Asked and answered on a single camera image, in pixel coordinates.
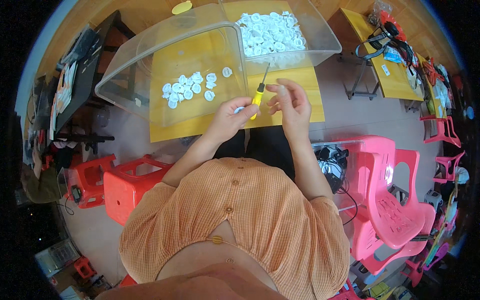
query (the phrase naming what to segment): black table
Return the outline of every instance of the black table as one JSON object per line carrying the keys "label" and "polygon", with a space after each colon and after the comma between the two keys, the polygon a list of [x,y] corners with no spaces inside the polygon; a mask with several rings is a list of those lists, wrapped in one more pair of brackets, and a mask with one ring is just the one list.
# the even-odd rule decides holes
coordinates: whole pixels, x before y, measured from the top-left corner
{"label": "black table", "polygon": [[[98,66],[100,63],[100,58],[103,51],[117,51],[118,47],[105,46],[105,38],[112,29],[116,27],[123,35],[128,39],[131,39],[135,36],[132,30],[130,30],[122,21],[119,11],[113,12],[107,19],[105,19],[100,25],[98,25],[94,30],[97,32],[97,38],[94,40],[93,45],[90,47],[88,53],[77,62],[77,70],[75,73],[75,79],[73,82],[72,88],[72,99],[65,110],[58,114],[56,128],[55,128],[55,138],[67,138],[68,140],[77,140],[79,137],[78,134],[65,136],[65,134],[60,134],[62,127],[67,124],[73,117],[74,113],[82,106],[88,105],[96,108],[101,108],[102,106],[94,103],[90,103],[91,99],[98,100],[99,102],[105,102],[103,99],[97,98],[94,95],[95,85],[99,81],[99,75],[97,73]],[[106,140],[113,140],[113,137],[102,137],[97,135],[83,135],[82,141],[91,141],[91,142],[101,142]]]}

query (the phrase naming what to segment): orange rope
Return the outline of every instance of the orange rope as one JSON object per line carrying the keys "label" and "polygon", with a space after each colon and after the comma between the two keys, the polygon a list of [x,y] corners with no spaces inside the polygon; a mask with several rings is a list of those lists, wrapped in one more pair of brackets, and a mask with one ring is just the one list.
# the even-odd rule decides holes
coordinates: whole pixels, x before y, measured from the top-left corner
{"label": "orange rope", "polygon": [[445,78],[441,76],[437,71],[435,71],[435,68],[433,67],[433,58],[430,59],[430,62],[424,61],[423,62],[423,72],[425,75],[427,75],[428,81],[432,86],[435,86],[435,83],[437,82],[437,78],[440,79],[441,81],[445,81]]}

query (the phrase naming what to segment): barcode label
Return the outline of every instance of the barcode label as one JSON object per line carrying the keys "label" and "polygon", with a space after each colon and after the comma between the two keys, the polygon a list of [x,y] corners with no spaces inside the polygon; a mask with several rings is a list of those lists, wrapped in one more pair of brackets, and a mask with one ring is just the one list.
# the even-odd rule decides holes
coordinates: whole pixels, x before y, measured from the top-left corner
{"label": "barcode label", "polygon": [[382,65],[382,69],[384,70],[384,72],[385,72],[385,75],[387,75],[387,76],[388,76],[388,75],[390,75],[390,72],[388,71],[388,69],[387,69],[387,66],[386,66],[386,65]]}

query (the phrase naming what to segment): black cable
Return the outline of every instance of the black cable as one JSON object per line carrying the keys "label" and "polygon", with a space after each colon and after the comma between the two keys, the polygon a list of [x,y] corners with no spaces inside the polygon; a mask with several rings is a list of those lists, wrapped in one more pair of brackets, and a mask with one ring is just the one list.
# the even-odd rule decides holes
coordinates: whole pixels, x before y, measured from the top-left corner
{"label": "black cable", "polygon": [[[341,152],[342,150],[340,150],[338,147],[335,146],[335,148],[333,147],[330,147],[330,146],[326,146],[328,149],[330,150],[336,150],[337,152]],[[359,208],[358,208],[358,204],[357,202],[355,201],[355,199],[353,199],[353,197],[348,193],[348,190],[350,189],[350,183],[347,179],[347,177],[345,176],[346,173],[347,173],[347,168],[343,169],[340,164],[338,163],[338,161],[332,157],[329,157],[325,160],[322,160],[324,161],[327,166],[330,168],[331,166],[335,167],[337,169],[337,171],[340,172],[340,179],[343,181],[342,182],[342,185],[338,188],[338,191],[336,193],[338,194],[347,194],[350,199],[352,199],[353,203],[355,204],[355,214],[353,215],[353,217],[348,220],[347,222],[345,222],[344,224],[342,224],[343,226],[350,223],[356,216],[357,216],[357,213],[359,211]]]}
{"label": "black cable", "polygon": [[67,199],[65,199],[65,204],[60,204],[60,203],[55,203],[55,204],[65,207],[65,212],[66,212],[67,214],[73,216],[73,215],[75,214],[75,212],[73,211],[73,209],[71,209],[71,208],[69,208],[69,207],[67,206],[68,198],[70,198],[70,195],[68,195]]}
{"label": "black cable", "polygon": [[27,102],[27,114],[26,114],[28,121],[30,122],[30,124],[33,125],[32,119],[30,119],[30,118],[28,117],[28,104],[30,103],[30,100],[32,100],[32,98],[33,98],[33,91],[32,91],[32,94],[30,95],[30,97],[29,97],[29,99],[28,99],[28,102]]}
{"label": "black cable", "polygon": [[357,216],[357,213],[359,212],[359,206],[358,206],[357,202],[355,201],[355,199],[353,199],[353,197],[350,196],[350,194],[343,187],[340,187],[340,189],[342,189],[345,192],[345,194],[347,194],[350,197],[350,199],[352,199],[353,203],[355,203],[355,214],[353,215],[353,217],[350,220],[348,220],[347,222],[342,224],[343,226],[345,226],[346,224],[350,223],[353,219],[355,219],[355,217]]}

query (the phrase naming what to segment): orange checkered shirt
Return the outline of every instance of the orange checkered shirt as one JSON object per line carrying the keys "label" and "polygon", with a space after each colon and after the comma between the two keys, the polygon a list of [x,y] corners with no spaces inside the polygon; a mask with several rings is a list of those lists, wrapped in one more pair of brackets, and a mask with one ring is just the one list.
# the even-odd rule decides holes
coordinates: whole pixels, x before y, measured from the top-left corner
{"label": "orange checkered shirt", "polygon": [[224,220],[285,297],[327,299],[345,283],[349,243],[335,204],[308,201],[281,169],[248,158],[212,159],[179,187],[161,182],[146,192],[120,236],[123,264],[138,283],[154,281]]}

